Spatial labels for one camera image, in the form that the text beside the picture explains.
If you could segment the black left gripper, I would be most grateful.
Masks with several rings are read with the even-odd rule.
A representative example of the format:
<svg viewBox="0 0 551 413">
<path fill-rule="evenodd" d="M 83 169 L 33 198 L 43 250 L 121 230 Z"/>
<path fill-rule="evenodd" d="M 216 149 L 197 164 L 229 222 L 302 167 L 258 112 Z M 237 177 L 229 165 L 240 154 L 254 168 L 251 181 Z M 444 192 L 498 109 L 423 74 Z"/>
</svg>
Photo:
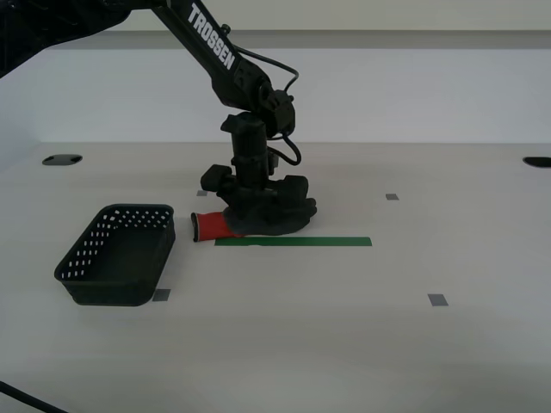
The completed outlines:
<svg viewBox="0 0 551 413">
<path fill-rule="evenodd" d="M 201 188 L 226 203 L 226 210 L 275 212 L 280 207 L 295 209 L 306 204 L 309 182 L 304 176 L 269 180 L 265 188 L 247 188 L 232 174 L 232 168 L 212 165 L 201 177 Z"/>
</svg>

